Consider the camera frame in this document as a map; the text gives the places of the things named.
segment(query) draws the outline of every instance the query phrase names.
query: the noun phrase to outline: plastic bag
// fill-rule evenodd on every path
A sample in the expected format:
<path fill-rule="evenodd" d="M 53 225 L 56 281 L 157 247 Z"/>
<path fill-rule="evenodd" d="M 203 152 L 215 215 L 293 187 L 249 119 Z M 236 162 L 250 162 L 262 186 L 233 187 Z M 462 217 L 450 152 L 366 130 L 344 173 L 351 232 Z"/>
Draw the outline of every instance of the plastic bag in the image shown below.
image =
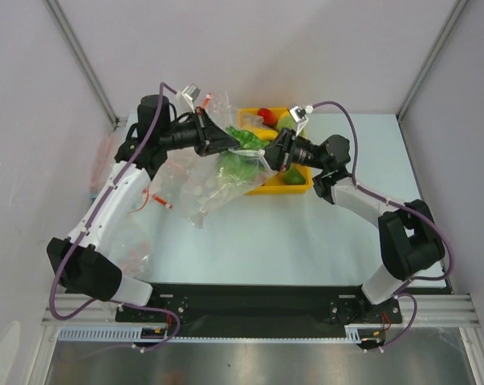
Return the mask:
<path fill-rule="evenodd" d="M 115 235 L 108 259 L 125 275 L 150 281 L 152 277 L 150 258 L 151 246 L 148 243 L 148 236 L 142 230 L 142 226 L 136 222 L 135 215 L 129 213 Z"/>
<path fill-rule="evenodd" d="M 222 129 L 232 126 L 234 124 L 233 108 L 229 104 L 227 92 L 211 92 L 208 95 L 209 99 L 205 101 L 205 110 L 211 120 Z"/>
<path fill-rule="evenodd" d="M 201 157 L 193 148 L 183 148 L 168 153 L 167 160 L 161 165 L 153 182 L 150 184 L 149 193 L 156 194 L 171 205 L 179 201 L 181 187 L 189 178 Z"/>
<path fill-rule="evenodd" d="M 234 136 L 254 136 L 232 127 L 228 128 L 228 132 Z M 205 216 L 211 210 L 254 190 L 275 175 L 261 149 L 265 145 L 261 140 L 259 143 L 248 140 L 240 150 L 204 158 L 181 188 L 180 202 L 184 216 L 197 227 L 202 227 Z"/>

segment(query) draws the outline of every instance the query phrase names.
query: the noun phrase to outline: white table surface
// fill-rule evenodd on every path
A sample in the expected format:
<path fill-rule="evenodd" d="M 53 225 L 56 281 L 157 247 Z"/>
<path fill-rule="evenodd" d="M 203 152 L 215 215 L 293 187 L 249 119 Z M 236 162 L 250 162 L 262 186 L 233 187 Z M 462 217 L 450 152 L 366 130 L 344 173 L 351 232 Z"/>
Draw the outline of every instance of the white table surface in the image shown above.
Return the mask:
<path fill-rule="evenodd" d="M 358 180 L 391 197 L 418 198 L 395 116 L 352 118 L 360 143 Z M 128 127 L 134 122 L 131 114 Z M 306 131 L 317 144 L 336 133 L 352 142 L 343 115 L 311 115 Z M 240 197 L 211 212 L 203 229 L 194 228 L 178 208 L 155 201 L 129 215 L 151 247 L 143 275 L 151 282 L 357 286 L 381 264 L 377 229 L 319 199 L 313 188 L 303 195 Z M 441 275 L 440 264 L 422 275 Z M 414 285 L 445 287 L 444 282 Z"/>

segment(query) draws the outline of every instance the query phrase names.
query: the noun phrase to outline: white enclosure panel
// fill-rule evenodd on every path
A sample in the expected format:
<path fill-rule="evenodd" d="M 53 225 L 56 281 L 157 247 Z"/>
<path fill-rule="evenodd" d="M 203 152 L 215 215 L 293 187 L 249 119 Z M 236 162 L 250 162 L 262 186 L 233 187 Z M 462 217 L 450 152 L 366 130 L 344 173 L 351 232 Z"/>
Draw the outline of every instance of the white enclosure panel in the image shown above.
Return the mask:
<path fill-rule="evenodd" d="M 471 2 L 404 123 L 422 190 L 484 330 L 484 0 Z"/>
<path fill-rule="evenodd" d="M 60 0 L 117 114 L 195 82 L 238 107 L 396 113 L 455 0 Z"/>
<path fill-rule="evenodd" d="M 8 383 L 21 383 L 33 359 L 54 277 L 45 248 L 86 211 L 107 130 L 43 2 L 0 2 L 0 334 L 20 322 Z"/>

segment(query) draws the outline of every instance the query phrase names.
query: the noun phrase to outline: red wire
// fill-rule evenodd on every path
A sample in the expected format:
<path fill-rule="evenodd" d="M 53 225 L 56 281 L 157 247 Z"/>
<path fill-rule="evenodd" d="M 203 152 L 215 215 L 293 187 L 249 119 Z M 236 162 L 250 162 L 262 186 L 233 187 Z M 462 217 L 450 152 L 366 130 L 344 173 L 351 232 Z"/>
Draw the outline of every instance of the red wire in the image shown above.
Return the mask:
<path fill-rule="evenodd" d="M 383 312 L 383 314 L 380 316 L 383 320 L 383 325 L 384 325 L 384 320 L 386 320 L 386 322 L 388 323 L 388 327 L 386 329 L 384 329 L 383 331 L 388 331 L 392 328 L 392 321 L 389 319 L 388 315 Z"/>
<path fill-rule="evenodd" d="M 136 213 L 137 211 L 142 210 L 142 209 L 145 207 L 145 205 L 147 204 L 147 202 L 148 202 L 148 186 L 147 186 L 147 188 L 145 189 L 145 202 L 144 202 L 144 204 L 142 205 L 142 207 L 140 207 L 139 209 L 136 209 L 136 210 L 130 211 L 130 212 L 129 212 L 129 214 L 131 214 L 131 213 Z"/>

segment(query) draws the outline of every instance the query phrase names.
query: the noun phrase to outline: red strawberry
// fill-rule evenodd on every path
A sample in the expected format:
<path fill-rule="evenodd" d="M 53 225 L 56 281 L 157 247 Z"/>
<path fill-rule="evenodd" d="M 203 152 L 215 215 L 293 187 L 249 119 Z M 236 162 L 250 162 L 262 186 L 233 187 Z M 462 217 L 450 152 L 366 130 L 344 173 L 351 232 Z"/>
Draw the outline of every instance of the red strawberry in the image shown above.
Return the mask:
<path fill-rule="evenodd" d="M 263 118 L 263 124 L 266 126 L 274 128 L 277 125 L 278 119 L 276 114 L 268 108 L 258 109 L 258 115 Z"/>

